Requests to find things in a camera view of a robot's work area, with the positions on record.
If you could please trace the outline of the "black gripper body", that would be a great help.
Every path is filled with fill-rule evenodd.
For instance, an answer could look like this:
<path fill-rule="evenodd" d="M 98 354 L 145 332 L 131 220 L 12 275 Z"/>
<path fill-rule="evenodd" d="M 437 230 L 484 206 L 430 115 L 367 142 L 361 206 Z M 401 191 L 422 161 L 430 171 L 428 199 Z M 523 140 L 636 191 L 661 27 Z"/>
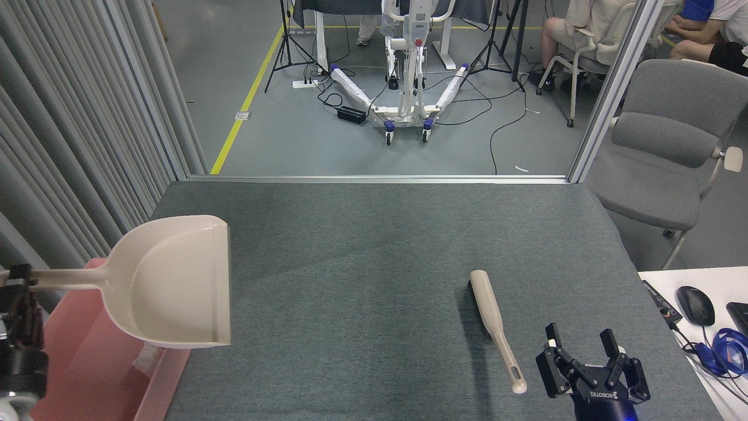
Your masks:
<path fill-rule="evenodd" d="M 44 351 L 2 349 L 1 392 L 21 392 L 43 399 L 47 394 L 49 357 Z"/>
<path fill-rule="evenodd" d="M 622 381 L 607 389 L 604 381 L 590 385 L 580 376 L 570 381 L 577 420 L 637 420 L 631 392 Z"/>

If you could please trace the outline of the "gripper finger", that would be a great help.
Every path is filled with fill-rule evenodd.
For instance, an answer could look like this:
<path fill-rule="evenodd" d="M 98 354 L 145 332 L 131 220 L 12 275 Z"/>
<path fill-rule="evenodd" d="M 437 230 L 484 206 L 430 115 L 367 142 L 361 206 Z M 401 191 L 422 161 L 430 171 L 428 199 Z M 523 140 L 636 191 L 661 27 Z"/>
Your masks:
<path fill-rule="evenodd" d="M 535 357 L 546 394 L 551 399 L 577 389 L 578 381 L 588 382 L 587 369 L 564 349 L 555 323 L 545 327 L 548 340 Z"/>
<path fill-rule="evenodd" d="M 625 376 L 629 400 L 633 404 L 641 404 L 651 399 L 651 392 L 647 386 L 641 360 L 629 357 L 626 351 L 622 351 L 622 347 L 615 341 L 614 332 L 611 329 L 601 331 L 600 339 L 608 357 L 605 366 L 607 373 L 604 376 L 604 380 L 600 381 L 600 384 L 605 389 L 612 391 L 617 388 L 620 375 L 623 374 Z"/>
<path fill-rule="evenodd" d="M 29 264 L 17 264 L 10 266 L 8 270 L 7 286 L 18 287 L 16 334 L 10 347 L 41 351 L 44 347 L 43 320 L 35 293 L 30 290 L 30 287 L 36 285 L 30 279 L 31 269 Z"/>
<path fill-rule="evenodd" d="M 1 345 L 10 347 L 15 339 L 17 314 L 15 306 L 18 299 L 17 286 L 4 286 L 1 290 Z"/>

